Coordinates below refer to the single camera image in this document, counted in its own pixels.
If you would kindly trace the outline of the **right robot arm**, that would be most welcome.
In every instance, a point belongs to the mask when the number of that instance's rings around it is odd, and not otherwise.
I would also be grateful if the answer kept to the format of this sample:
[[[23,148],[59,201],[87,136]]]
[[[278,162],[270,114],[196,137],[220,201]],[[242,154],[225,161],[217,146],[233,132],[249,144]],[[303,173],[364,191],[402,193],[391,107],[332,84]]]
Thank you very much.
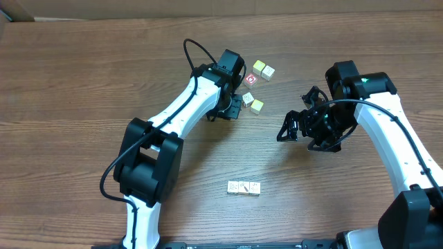
[[[395,197],[376,226],[305,239],[301,248],[441,248],[442,168],[409,123],[391,79],[384,72],[360,74],[353,61],[335,63],[325,79],[332,96],[313,86],[301,97],[307,108],[288,112],[276,139],[301,134],[311,138],[308,150],[335,153],[362,126]]]

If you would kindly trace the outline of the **hammer picture block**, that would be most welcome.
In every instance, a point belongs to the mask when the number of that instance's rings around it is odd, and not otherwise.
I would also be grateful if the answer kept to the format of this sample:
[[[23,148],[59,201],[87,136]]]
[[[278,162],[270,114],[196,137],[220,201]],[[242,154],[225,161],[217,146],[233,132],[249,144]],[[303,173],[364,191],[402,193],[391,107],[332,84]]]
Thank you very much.
[[[250,183],[247,181],[238,182],[238,194],[250,194]]]

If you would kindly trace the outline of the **yellow top block far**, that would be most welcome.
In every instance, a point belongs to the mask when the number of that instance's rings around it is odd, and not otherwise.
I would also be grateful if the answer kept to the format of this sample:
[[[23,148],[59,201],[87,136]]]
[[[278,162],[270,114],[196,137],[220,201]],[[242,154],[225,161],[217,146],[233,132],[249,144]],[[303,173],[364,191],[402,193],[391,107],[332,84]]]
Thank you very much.
[[[266,64],[260,60],[257,60],[254,65],[252,72],[256,75],[261,76],[263,69],[265,68]]]

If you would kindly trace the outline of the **white block green side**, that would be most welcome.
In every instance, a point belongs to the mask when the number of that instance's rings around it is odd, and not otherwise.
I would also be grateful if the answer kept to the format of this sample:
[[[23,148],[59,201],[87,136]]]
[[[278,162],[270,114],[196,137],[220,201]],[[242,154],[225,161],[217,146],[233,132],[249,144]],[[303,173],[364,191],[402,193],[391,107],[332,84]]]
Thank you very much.
[[[258,196],[261,193],[261,184],[258,182],[250,182],[248,193],[250,195]]]

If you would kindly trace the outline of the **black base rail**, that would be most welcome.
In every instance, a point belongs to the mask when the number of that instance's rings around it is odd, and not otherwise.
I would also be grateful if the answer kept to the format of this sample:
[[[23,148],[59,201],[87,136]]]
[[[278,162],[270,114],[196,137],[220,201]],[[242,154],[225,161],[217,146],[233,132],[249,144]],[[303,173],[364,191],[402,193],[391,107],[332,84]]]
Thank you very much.
[[[156,249],[346,249],[336,239],[304,239],[285,243],[201,243],[160,242]]]

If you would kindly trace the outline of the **yellow letter C block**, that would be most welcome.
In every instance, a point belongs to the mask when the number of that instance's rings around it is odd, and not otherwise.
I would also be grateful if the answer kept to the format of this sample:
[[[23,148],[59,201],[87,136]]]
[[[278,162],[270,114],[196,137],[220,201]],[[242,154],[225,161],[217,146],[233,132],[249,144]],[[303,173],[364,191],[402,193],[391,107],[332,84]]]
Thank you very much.
[[[263,102],[259,100],[254,100],[251,104],[251,112],[253,112],[256,115],[259,115],[263,106],[264,106]]]

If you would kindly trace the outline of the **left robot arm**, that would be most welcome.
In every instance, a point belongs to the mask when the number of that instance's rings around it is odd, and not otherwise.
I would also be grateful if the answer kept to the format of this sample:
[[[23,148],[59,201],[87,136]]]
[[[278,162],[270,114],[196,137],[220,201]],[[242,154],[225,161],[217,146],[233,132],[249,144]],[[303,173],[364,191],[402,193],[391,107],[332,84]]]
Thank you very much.
[[[162,202],[177,183],[185,137],[200,118],[236,119],[242,98],[236,89],[244,59],[225,50],[219,61],[194,68],[189,84],[165,110],[125,130],[113,178],[127,204],[127,232],[120,248],[156,248]]]

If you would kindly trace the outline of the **white number two block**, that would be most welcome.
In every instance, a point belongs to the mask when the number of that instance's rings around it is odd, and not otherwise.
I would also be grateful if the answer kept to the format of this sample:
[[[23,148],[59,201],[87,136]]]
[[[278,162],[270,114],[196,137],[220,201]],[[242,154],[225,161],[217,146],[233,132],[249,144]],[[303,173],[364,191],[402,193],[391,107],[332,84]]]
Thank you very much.
[[[252,96],[252,94],[251,94],[250,92],[245,93],[245,94],[242,96],[242,102],[243,102],[243,105],[244,105],[246,108],[249,107],[249,106],[251,106],[254,100],[255,100],[255,99],[254,99],[254,97]]]

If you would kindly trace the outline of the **white block far right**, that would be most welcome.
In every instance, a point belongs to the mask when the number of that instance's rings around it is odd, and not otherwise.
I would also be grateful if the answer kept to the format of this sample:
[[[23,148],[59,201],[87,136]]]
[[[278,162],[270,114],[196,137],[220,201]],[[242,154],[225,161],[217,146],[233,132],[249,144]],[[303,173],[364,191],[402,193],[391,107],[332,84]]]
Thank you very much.
[[[266,65],[261,72],[261,77],[264,78],[266,81],[270,81],[274,73],[275,69],[270,67],[269,65]]]

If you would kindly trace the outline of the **red bordered block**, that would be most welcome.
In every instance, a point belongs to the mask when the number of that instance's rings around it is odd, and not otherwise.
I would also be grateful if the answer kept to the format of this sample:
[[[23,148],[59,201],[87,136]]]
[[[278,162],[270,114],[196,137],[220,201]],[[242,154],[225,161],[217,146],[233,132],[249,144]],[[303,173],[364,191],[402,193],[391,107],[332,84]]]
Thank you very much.
[[[249,88],[252,89],[256,84],[257,84],[258,78],[256,77],[256,75],[254,73],[249,73],[245,78],[244,78],[244,85]]]

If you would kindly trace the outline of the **white W letter block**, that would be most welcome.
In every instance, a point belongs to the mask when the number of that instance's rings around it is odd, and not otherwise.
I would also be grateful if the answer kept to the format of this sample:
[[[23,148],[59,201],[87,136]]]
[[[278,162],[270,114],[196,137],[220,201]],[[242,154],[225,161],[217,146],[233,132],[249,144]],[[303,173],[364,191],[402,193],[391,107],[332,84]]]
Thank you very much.
[[[228,194],[238,194],[239,193],[239,182],[238,181],[228,181],[227,193]]]

